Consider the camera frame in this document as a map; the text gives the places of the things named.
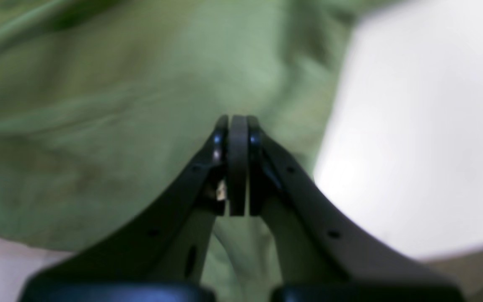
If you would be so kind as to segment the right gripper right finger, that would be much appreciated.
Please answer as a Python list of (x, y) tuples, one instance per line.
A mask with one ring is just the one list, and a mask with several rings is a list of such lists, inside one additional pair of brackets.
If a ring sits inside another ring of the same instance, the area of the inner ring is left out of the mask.
[(463, 302), (458, 286), (383, 244), (338, 210), (254, 116), (228, 133), (229, 214), (259, 216), (283, 285), (272, 302)]

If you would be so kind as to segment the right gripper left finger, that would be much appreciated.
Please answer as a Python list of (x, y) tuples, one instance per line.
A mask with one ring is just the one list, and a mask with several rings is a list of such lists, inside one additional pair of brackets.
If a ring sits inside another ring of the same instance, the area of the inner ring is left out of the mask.
[(141, 214), (121, 229), (28, 280), (21, 302), (214, 302), (200, 286), (226, 173), (229, 119)]

